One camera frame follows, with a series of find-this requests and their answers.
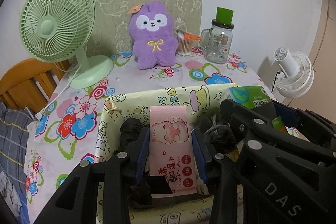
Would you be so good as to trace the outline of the floral tablecloth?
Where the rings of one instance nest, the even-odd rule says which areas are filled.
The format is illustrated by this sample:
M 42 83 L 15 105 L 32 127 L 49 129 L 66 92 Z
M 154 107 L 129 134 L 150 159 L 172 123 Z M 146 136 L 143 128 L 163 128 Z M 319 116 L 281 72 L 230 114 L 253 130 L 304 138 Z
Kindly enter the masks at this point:
M 28 125 L 24 165 L 27 214 L 33 223 L 56 189 L 82 160 L 94 161 L 98 127 L 105 100 L 114 94 L 197 85 L 263 84 L 262 79 L 236 54 L 225 64 L 213 64 L 194 48 L 171 67 L 140 70 L 133 56 L 113 55 L 113 70 L 84 89 L 68 87 L 64 76 L 40 120 Z

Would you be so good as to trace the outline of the beige door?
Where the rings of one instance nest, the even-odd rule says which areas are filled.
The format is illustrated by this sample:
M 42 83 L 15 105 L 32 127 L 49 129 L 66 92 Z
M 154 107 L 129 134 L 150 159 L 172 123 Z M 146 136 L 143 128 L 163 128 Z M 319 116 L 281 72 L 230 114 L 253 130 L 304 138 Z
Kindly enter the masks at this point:
M 284 104 L 312 110 L 335 122 L 335 0 L 322 0 L 317 34 L 309 54 L 314 68 L 310 90 Z

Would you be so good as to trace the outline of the green desk fan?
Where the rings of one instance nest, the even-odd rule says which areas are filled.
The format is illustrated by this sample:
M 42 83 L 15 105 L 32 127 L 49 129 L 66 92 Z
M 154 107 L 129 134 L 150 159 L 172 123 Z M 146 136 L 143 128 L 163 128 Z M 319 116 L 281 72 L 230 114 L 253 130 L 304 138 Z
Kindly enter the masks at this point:
M 69 85 L 84 89 L 103 80 L 113 69 L 108 56 L 87 57 L 85 45 L 95 23 L 94 0 L 27 0 L 19 30 L 26 51 L 45 63 L 76 57 Z

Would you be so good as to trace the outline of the cotton swab container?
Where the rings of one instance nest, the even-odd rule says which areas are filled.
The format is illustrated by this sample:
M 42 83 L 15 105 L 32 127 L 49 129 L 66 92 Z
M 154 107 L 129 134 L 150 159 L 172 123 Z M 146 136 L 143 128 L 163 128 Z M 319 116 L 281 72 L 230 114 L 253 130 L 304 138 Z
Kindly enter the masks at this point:
M 191 55 L 194 40 L 189 36 L 185 37 L 184 34 L 179 34 L 177 36 L 177 41 L 178 41 L 177 55 L 179 56 Z

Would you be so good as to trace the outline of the black roll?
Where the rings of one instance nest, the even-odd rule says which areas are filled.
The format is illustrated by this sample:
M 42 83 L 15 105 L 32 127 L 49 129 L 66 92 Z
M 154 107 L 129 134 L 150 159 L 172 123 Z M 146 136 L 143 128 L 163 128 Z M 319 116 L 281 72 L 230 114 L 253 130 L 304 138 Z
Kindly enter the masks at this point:
M 130 143 L 141 145 L 147 130 L 148 127 L 144 126 L 139 119 L 127 118 L 120 127 L 119 151 L 126 151 Z

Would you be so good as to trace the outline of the patterned cardboard backboard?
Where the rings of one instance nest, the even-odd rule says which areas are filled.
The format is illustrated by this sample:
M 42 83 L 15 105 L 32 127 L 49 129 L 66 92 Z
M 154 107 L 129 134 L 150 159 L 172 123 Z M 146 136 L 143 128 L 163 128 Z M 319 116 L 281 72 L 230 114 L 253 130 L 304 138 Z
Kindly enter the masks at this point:
M 94 0 L 96 17 L 87 44 L 87 55 L 110 56 L 130 53 L 133 40 L 129 36 L 129 10 L 152 1 L 162 2 L 173 18 L 174 30 L 199 34 L 203 0 Z

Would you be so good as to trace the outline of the green cup on jar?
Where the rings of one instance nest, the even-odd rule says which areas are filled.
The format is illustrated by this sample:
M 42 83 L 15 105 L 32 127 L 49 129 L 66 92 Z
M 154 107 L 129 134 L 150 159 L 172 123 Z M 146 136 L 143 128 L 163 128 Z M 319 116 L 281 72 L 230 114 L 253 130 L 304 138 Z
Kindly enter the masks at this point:
M 217 8 L 216 22 L 231 25 L 234 11 L 222 7 Z

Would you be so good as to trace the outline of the white standing fan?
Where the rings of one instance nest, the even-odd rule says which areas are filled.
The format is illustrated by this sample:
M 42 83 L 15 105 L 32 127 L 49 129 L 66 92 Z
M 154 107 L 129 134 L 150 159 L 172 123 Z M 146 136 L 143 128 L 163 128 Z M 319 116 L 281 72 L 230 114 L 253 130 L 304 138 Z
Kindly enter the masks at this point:
M 305 95 L 314 81 L 313 65 L 309 57 L 300 51 L 291 52 L 285 47 L 275 50 L 273 58 L 284 75 L 276 89 L 285 98 Z

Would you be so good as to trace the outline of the green tissue pack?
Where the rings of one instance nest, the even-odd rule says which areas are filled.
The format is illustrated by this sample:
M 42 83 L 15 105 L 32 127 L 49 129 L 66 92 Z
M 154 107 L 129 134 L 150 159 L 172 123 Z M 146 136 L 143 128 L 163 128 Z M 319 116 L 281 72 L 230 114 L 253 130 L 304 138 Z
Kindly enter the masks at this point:
M 276 108 L 262 86 L 240 86 L 228 88 L 225 99 L 245 106 L 272 122 L 272 126 L 280 132 L 288 133 L 282 118 L 276 113 Z

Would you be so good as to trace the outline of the grey drawstring pouch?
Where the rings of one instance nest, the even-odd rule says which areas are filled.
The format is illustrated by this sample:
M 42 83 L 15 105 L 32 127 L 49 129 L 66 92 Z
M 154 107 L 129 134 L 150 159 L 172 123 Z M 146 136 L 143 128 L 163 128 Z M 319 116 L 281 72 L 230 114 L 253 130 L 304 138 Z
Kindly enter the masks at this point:
M 203 117 L 197 128 L 202 133 L 203 140 L 210 143 L 217 153 L 227 154 L 237 150 L 231 128 L 222 117 L 216 114 Z

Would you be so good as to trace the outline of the grey plaid bedding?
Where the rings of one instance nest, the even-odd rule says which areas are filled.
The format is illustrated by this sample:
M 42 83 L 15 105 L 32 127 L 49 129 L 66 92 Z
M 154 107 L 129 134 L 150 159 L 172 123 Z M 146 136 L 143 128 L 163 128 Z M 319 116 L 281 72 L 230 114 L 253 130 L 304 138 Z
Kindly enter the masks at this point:
M 33 120 L 23 110 L 13 110 L 1 103 L 1 172 L 3 172 L 18 193 L 26 194 L 24 173 L 27 141 L 27 125 Z

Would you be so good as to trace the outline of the wooden chair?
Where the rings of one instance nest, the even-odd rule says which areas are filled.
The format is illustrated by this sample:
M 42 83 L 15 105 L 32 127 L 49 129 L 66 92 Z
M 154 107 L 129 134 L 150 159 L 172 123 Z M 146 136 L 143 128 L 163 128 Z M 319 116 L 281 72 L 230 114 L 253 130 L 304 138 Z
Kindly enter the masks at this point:
M 17 63 L 1 78 L 1 102 L 14 110 L 39 112 L 57 87 L 53 77 L 61 80 L 69 67 L 68 61 L 54 64 L 34 58 Z

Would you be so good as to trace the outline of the purple plush toy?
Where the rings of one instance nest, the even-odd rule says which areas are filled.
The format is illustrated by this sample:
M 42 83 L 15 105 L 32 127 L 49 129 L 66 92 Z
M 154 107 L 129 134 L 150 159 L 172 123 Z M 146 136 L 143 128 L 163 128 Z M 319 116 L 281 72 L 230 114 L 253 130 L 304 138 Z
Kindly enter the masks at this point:
M 165 4 L 153 1 L 135 5 L 128 13 L 131 15 L 128 31 L 134 40 L 132 54 L 138 69 L 173 66 L 178 41 L 173 34 L 173 19 Z

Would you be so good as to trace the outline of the glass mason jar mug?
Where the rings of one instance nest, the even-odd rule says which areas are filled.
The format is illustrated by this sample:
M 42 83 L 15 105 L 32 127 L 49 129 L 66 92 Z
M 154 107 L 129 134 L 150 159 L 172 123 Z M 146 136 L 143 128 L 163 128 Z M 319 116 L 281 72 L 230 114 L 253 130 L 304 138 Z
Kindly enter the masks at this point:
M 223 24 L 215 19 L 211 24 L 211 28 L 202 30 L 199 46 L 206 60 L 216 64 L 225 64 L 231 48 L 234 25 Z

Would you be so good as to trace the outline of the yellow cartoon tissue pack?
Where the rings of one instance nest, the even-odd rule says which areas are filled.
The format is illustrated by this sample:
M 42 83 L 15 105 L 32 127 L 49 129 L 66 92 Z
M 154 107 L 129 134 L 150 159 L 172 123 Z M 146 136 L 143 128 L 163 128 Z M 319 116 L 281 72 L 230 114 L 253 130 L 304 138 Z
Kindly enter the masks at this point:
M 298 129 L 296 129 L 295 127 L 286 127 L 286 130 L 288 132 L 289 135 L 294 136 L 296 138 L 305 140 L 305 141 L 309 141 L 302 133 L 300 133 L 298 131 Z

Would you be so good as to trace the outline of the yellow cartoon fabric storage box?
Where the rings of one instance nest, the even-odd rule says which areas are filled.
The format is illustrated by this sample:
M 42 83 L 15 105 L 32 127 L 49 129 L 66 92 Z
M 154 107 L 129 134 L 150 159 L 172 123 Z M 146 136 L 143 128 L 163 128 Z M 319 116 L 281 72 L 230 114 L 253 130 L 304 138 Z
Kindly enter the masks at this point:
M 114 94 L 104 102 L 95 148 L 95 162 L 109 160 L 120 145 L 120 128 L 128 118 L 149 125 L 150 107 L 185 105 L 190 125 L 196 126 L 207 115 L 219 114 L 219 107 L 228 88 L 236 84 L 197 85 Z M 129 208 L 131 223 L 209 223 L 213 197 L 205 184 L 198 181 L 199 197 L 187 201 L 186 196 L 162 199 L 151 209 Z

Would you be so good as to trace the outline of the pink wet wipes pack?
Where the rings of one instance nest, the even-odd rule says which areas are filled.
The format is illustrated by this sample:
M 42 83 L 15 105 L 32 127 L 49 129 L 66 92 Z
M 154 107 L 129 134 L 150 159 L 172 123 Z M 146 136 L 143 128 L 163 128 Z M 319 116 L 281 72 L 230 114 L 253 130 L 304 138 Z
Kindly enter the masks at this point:
M 151 106 L 149 174 L 164 179 L 153 198 L 197 192 L 189 113 L 185 106 Z

